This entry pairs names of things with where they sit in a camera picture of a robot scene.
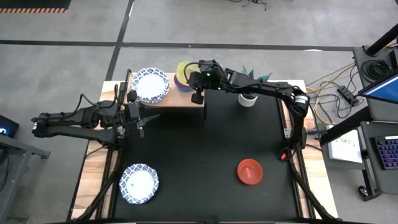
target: black tabletop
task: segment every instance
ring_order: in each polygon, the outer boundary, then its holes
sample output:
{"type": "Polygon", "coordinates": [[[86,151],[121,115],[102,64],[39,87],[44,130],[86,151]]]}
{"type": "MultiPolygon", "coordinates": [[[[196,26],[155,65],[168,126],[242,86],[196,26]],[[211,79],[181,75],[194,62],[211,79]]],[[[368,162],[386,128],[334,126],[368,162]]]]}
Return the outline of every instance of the black tabletop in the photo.
{"type": "Polygon", "coordinates": [[[398,136],[398,124],[361,122],[361,128],[378,189],[385,194],[398,194],[398,170],[382,170],[371,144],[373,137],[398,136]]]}
{"type": "Polygon", "coordinates": [[[207,119],[162,113],[143,139],[130,139],[122,168],[145,163],[159,175],[159,189],[143,205],[116,198],[115,218],[136,222],[292,221],[297,217],[288,164],[277,160],[284,141],[277,99],[259,96],[252,108],[238,96],[206,92],[207,119]],[[256,185],[243,184],[236,168],[257,160],[264,171],[256,185]]]}
{"type": "MultiPolygon", "coordinates": [[[[384,60],[389,66],[391,66],[389,57],[390,49],[381,49],[377,55],[377,57],[369,57],[364,53],[362,47],[355,47],[354,57],[356,65],[362,65],[364,62],[368,60],[384,60]]],[[[368,86],[370,83],[363,77],[361,67],[358,68],[359,77],[361,79],[361,83],[363,87],[368,86]]],[[[368,103],[369,110],[371,112],[371,116],[375,121],[395,121],[398,122],[398,113],[394,113],[393,111],[398,111],[398,105],[393,103],[388,103],[380,100],[374,100],[370,98],[366,98],[366,102],[368,103]]]]}

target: purple keyboard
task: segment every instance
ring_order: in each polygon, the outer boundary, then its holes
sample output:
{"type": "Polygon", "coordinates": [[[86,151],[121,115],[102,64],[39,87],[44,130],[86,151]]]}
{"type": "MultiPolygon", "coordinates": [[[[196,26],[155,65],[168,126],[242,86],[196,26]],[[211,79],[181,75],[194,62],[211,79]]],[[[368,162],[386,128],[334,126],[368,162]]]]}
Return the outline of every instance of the purple keyboard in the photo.
{"type": "Polygon", "coordinates": [[[377,137],[374,138],[374,141],[377,147],[375,153],[379,158],[381,168],[384,170],[398,169],[398,138],[377,137]]]}

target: paper plate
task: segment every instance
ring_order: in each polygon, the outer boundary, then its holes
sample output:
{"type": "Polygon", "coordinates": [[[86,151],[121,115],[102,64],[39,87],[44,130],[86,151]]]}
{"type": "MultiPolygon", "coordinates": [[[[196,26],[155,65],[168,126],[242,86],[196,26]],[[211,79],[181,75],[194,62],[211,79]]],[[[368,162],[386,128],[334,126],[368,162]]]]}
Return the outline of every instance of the paper plate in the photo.
{"type": "Polygon", "coordinates": [[[158,68],[143,68],[132,78],[131,89],[137,91],[138,100],[143,103],[159,102],[169,92],[170,81],[165,72],[158,68]]]}
{"type": "Polygon", "coordinates": [[[156,170],[145,164],[128,167],[119,181],[122,198],[130,204],[142,204],[151,199],[159,187],[156,170]]]}

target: red lid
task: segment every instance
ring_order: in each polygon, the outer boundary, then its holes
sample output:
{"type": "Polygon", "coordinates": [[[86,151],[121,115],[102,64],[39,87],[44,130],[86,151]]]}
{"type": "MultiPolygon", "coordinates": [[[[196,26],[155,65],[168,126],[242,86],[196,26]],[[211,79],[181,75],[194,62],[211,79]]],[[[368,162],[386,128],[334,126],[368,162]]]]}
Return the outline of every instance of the red lid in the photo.
{"type": "Polygon", "coordinates": [[[245,184],[253,185],[262,178],[262,167],[254,159],[245,159],[238,165],[238,177],[245,184]]]}

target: gray floor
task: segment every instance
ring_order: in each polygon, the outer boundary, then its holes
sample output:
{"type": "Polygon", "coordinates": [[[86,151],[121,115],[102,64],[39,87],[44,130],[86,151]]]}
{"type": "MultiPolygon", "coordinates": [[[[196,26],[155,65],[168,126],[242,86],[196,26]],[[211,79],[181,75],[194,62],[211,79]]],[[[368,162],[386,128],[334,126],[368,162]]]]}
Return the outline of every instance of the gray floor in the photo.
{"type": "MultiPolygon", "coordinates": [[[[136,0],[124,41],[356,46],[371,44],[398,21],[394,0],[266,2],[267,12],[262,5],[241,7],[245,0],[136,0]]],[[[67,14],[0,14],[0,40],[115,42],[126,6],[127,0],[73,0],[67,14]]],[[[11,216],[29,217],[28,223],[66,219],[87,141],[35,138],[30,119],[44,111],[74,109],[80,93],[98,99],[112,53],[113,47],[0,45],[0,94],[4,96],[0,114],[21,124],[18,139],[52,151],[47,161],[33,158],[11,216]]],[[[113,80],[122,80],[127,68],[151,66],[173,72],[182,60],[209,58],[237,70],[245,65],[256,76],[273,72],[274,80],[304,79],[306,83],[353,61],[350,52],[122,48],[113,80]]],[[[347,85],[347,73],[341,77],[336,82],[347,85]]],[[[353,80],[360,89],[358,76],[353,80]]],[[[311,87],[318,88],[319,83],[311,87]]],[[[336,91],[329,88],[324,93],[336,91]]],[[[341,121],[333,103],[325,108],[334,122],[341,121]]],[[[362,202],[356,193],[363,184],[360,171],[328,169],[328,174],[340,218],[396,223],[397,196],[362,202]]]]}

